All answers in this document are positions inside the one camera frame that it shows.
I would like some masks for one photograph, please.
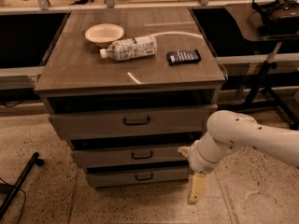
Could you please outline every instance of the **concrete floor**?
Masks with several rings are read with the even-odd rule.
[[[278,109],[251,115],[263,125],[289,126]],[[8,183],[16,181],[34,152],[45,160],[22,185],[27,196],[22,224],[299,223],[299,170],[252,148],[226,157],[208,176],[200,202],[188,205],[187,181],[90,188],[42,104],[0,106],[0,129],[0,177]],[[19,192],[1,223],[17,223],[22,204]]]

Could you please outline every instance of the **plastic water bottle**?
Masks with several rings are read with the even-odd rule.
[[[157,41],[153,35],[117,40],[107,49],[100,49],[102,58],[124,61],[137,57],[154,55],[157,52]]]

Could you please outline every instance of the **white bowl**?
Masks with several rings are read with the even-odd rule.
[[[100,48],[107,48],[112,41],[118,40],[122,36],[122,27],[108,23],[95,25],[85,33],[86,39],[95,43]]]

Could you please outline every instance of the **workbench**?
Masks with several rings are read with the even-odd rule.
[[[99,23],[121,26],[123,38],[160,34],[158,51],[125,62],[102,59],[84,36]],[[168,64],[168,51],[189,49],[201,62]],[[89,184],[107,187],[187,179],[178,147],[206,130],[224,82],[187,7],[77,10],[35,92]]]

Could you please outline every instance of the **white robotic arm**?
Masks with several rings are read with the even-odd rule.
[[[214,171],[223,157],[240,147],[261,152],[299,168],[299,132],[269,127],[244,114],[217,111],[207,121],[207,132],[190,147],[178,149],[195,171],[189,203],[196,203],[206,186],[206,174]]]

